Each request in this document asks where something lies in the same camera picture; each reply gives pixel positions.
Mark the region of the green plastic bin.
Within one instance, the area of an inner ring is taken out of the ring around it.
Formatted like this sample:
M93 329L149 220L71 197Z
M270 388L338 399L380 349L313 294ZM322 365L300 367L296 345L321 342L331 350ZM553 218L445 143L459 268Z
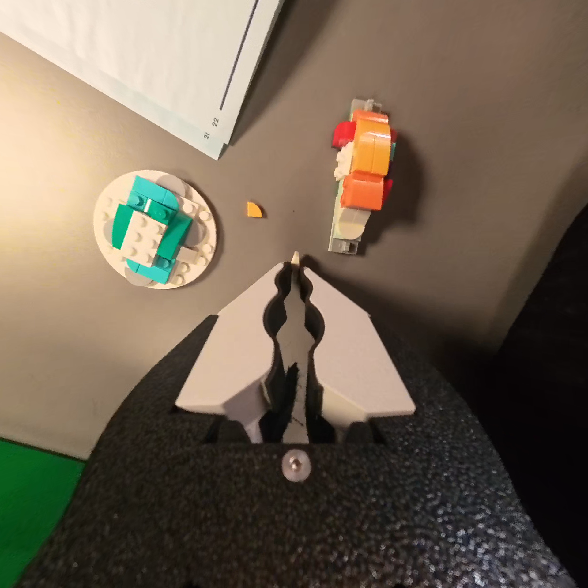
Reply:
M85 461L1 439L1 587L12 587L62 517Z

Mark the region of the orange lego rainbow build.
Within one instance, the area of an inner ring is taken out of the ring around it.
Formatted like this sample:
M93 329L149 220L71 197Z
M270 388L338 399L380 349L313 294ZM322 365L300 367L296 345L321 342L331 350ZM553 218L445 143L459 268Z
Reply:
M372 98L352 100L348 118L338 123L332 138L337 191L330 253L357 254L372 213L383 208L391 192L397 139L380 103Z

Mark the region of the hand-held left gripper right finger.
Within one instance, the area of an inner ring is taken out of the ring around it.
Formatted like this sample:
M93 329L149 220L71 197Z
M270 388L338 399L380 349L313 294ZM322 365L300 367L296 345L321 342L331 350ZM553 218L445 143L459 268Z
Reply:
M313 337L305 400L311 443L374 418L416 411L369 313L309 268L300 270L305 328Z

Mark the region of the black knit sweater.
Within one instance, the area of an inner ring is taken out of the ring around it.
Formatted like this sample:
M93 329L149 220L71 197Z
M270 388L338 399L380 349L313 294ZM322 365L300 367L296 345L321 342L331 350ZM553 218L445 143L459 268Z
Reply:
M526 512L587 587L587 207L464 386Z

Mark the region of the round white lego base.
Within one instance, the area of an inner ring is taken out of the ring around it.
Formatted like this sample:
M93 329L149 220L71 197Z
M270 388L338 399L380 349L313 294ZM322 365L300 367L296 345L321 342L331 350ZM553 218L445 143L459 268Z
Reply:
M172 290L209 273L218 226L209 199L180 178L135 171L113 180L93 213L98 247L133 285Z

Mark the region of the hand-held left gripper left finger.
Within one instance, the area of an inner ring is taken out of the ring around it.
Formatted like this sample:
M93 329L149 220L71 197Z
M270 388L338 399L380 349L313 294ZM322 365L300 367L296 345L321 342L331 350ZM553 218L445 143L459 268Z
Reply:
M263 442L260 421L278 410L285 380L277 333L287 318L292 269L278 263L218 313L177 408L237 421L251 442Z

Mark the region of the open lego instruction booklet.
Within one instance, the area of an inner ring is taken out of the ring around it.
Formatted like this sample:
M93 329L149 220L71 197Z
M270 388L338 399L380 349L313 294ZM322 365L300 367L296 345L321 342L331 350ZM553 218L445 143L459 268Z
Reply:
M1 32L218 160L283 1L1 1Z

